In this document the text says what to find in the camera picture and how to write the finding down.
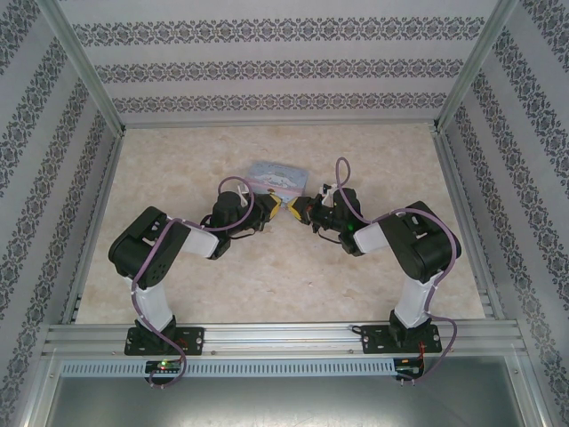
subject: metal bracket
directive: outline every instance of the metal bracket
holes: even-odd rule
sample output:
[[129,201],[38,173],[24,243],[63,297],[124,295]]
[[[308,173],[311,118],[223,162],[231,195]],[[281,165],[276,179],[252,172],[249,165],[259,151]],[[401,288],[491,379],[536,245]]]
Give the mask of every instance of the metal bracket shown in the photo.
[[[186,356],[201,356],[204,348],[204,331],[202,327],[176,326],[173,341],[183,350]],[[140,332],[140,327],[131,327],[126,336],[124,354],[126,356],[170,356],[178,352],[173,347],[164,351],[162,346],[148,345],[148,340]]]
[[398,347],[389,334],[389,325],[353,326],[352,332],[361,335],[364,354],[440,353],[443,350],[438,328],[429,325],[423,334],[406,340]]

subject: purple cable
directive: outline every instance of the purple cable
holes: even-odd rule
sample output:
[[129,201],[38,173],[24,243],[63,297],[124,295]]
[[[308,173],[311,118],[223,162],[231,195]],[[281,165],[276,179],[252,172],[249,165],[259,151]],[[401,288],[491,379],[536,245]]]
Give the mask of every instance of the purple cable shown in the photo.
[[[229,224],[225,227],[218,227],[218,228],[208,228],[208,227],[202,227],[199,224],[195,224],[194,222],[191,221],[187,221],[187,220],[182,220],[181,218],[172,218],[170,221],[168,221],[168,223],[165,225],[164,229],[162,230],[162,233],[160,233],[160,236],[158,237],[158,240],[156,241],[156,243],[154,244],[154,246],[152,246],[152,249],[150,250],[150,253],[148,254],[146,260],[144,261],[144,263],[142,263],[142,265],[140,266],[139,272],[136,273],[136,276],[134,277],[134,279],[132,280],[131,283],[131,301],[132,301],[132,306],[134,307],[134,310],[136,311],[136,314],[138,314],[140,321],[142,321],[142,323],[150,330],[152,331],[155,335],[157,335],[161,340],[163,340],[164,342],[167,342],[168,344],[170,344],[177,352],[179,352],[180,354],[180,359],[182,361],[183,364],[183,368],[180,370],[180,372],[178,373],[177,376],[175,376],[170,382],[166,383],[166,384],[161,384],[160,385],[160,389],[165,389],[166,387],[170,387],[171,385],[174,385],[175,383],[177,383],[182,376],[184,376],[184,374],[186,373],[186,368],[188,367],[188,359],[186,358],[186,353],[184,353],[184,350],[178,345],[176,344],[174,341],[172,341],[170,338],[168,338],[167,336],[163,335],[160,331],[158,331],[150,322],[147,321],[147,319],[144,317],[144,314],[142,313],[142,309],[140,308],[140,305],[138,303],[138,301],[136,301],[136,290],[138,288],[138,282],[140,280],[140,278],[142,277],[142,275],[144,274],[144,272],[146,271],[146,269],[148,268],[148,266],[150,265],[150,262],[152,262],[152,259],[154,258],[154,255],[156,254],[156,251],[158,250],[158,248],[160,247],[160,245],[162,245],[162,242],[165,239],[166,234],[168,233],[168,230],[172,227],[172,225],[174,225],[174,223],[176,222],[180,222],[186,226],[192,226],[195,227],[197,229],[202,229],[202,230],[206,230],[206,231],[226,231],[226,230],[230,230],[233,229],[234,227],[236,227],[237,225],[241,224],[243,221],[245,221],[247,219],[247,217],[249,216],[249,214],[252,211],[252,207],[253,204],[255,202],[255,195],[252,192],[252,187],[251,184],[249,184],[249,182],[247,182],[246,180],[244,180],[243,178],[239,177],[239,176],[229,176],[227,178],[225,178],[223,181],[220,182],[220,185],[217,188],[217,192],[218,194],[221,193],[221,186],[226,183],[227,181],[230,180],[238,180],[241,181],[242,183],[245,184],[245,186],[249,189],[249,194],[251,196],[251,200],[249,201],[249,209],[247,210],[247,212],[245,213],[245,215],[243,216],[243,218],[241,218],[239,221],[234,222],[233,224]],[[158,384],[153,383],[152,382],[152,378],[154,377],[155,373],[157,371],[152,371],[150,373],[150,376],[148,377],[148,382],[150,383],[150,387],[155,387]]]
[[[176,344],[174,341],[172,341],[167,336],[163,335],[149,321],[146,320],[146,318],[144,317],[144,314],[142,313],[142,310],[140,309],[140,305],[139,305],[138,301],[136,301],[136,290],[137,290],[138,282],[139,282],[140,278],[142,277],[142,275],[144,274],[144,272],[148,268],[150,262],[152,261],[152,258],[154,258],[154,255],[156,254],[158,247],[160,247],[160,245],[162,245],[162,242],[164,241],[164,238],[166,237],[168,230],[172,227],[172,225],[174,225],[174,223],[181,222],[181,221],[182,220],[180,218],[172,218],[166,224],[166,226],[162,230],[162,233],[160,233],[160,237],[158,238],[158,240],[156,241],[154,246],[152,246],[152,249],[150,250],[150,254],[148,254],[146,260],[144,261],[144,263],[142,263],[142,266],[140,267],[139,272],[136,273],[136,276],[134,277],[134,279],[132,280],[132,283],[131,283],[131,300],[132,300],[132,305],[134,306],[134,309],[136,311],[136,314],[139,315],[139,318],[142,321],[142,323],[144,323],[144,325],[150,331],[152,331],[154,334],[156,334],[164,342],[167,342],[168,344],[170,344],[177,352],[179,352],[180,358],[181,358],[182,363],[183,363],[183,368],[178,373],[178,376],[173,378],[170,382],[160,385],[161,389],[165,389],[166,387],[170,387],[171,385],[174,385],[175,383],[177,383],[180,380],[180,378],[186,373],[186,368],[188,366],[188,360],[186,359],[186,353],[184,353],[184,350],[178,344]],[[157,385],[155,383],[152,383],[152,377],[154,376],[155,373],[156,373],[156,371],[152,371],[150,373],[150,377],[148,378],[148,382],[150,383],[150,387],[154,387]]]
[[344,180],[344,182],[340,182],[340,162],[344,162],[344,164],[348,168],[348,178],[351,174],[351,168],[349,166],[349,161],[345,157],[338,158],[338,160],[336,160],[336,183],[338,185],[338,190],[340,191],[340,194],[341,194],[342,198],[344,199],[344,202],[348,206],[348,209],[351,211],[351,213],[353,213],[356,216],[356,218],[358,218],[359,221],[361,221],[365,224],[372,224],[374,222],[381,221],[382,219],[387,218],[388,216],[390,216],[392,214],[400,214],[400,213],[417,214],[417,215],[423,216],[423,217],[433,221],[436,225],[438,225],[442,229],[442,231],[446,234],[446,236],[448,237],[448,241],[451,244],[451,260],[450,260],[448,266],[446,267],[445,271],[443,272],[443,274],[441,274],[438,278],[435,279],[435,283],[433,283],[433,286],[429,290],[429,294],[427,295],[427,300],[425,300],[425,305],[424,305],[423,309],[427,313],[427,316],[429,316],[433,320],[449,322],[453,326],[453,336],[451,336],[451,340],[449,341],[448,345],[446,346],[445,350],[443,351],[443,354],[441,354],[440,358],[438,358],[435,365],[433,365],[433,367],[429,371],[427,371],[427,373],[425,373],[421,378],[415,380],[416,383],[419,383],[419,382],[423,381],[428,375],[430,375],[441,364],[441,362],[443,361],[445,356],[451,350],[454,342],[456,341],[456,335],[458,334],[458,325],[456,324],[456,322],[454,320],[452,320],[451,318],[444,318],[442,316],[435,316],[434,314],[430,314],[430,312],[429,312],[430,302],[433,299],[433,296],[435,295],[438,284],[446,276],[448,276],[448,273],[451,272],[451,269],[453,268],[454,263],[456,262],[456,253],[457,253],[456,242],[454,241],[454,237],[453,237],[452,232],[449,230],[449,228],[446,226],[446,224],[444,222],[439,220],[435,215],[432,215],[430,213],[427,213],[427,212],[419,210],[419,209],[412,209],[410,207],[404,207],[404,208],[396,209],[395,211],[392,211],[390,213],[385,213],[384,215],[377,217],[373,221],[366,220],[366,218],[364,218],[362,215],[360,215],[359,213],[356,212],[356,209],[354,209],[354,206],[352,206],[352,204],[349,202],[348,198],[346,197],[346,194],[344,193],[344,189],[342,188],[342,186],[348,182],[348,178],[346,178],[346,180]]

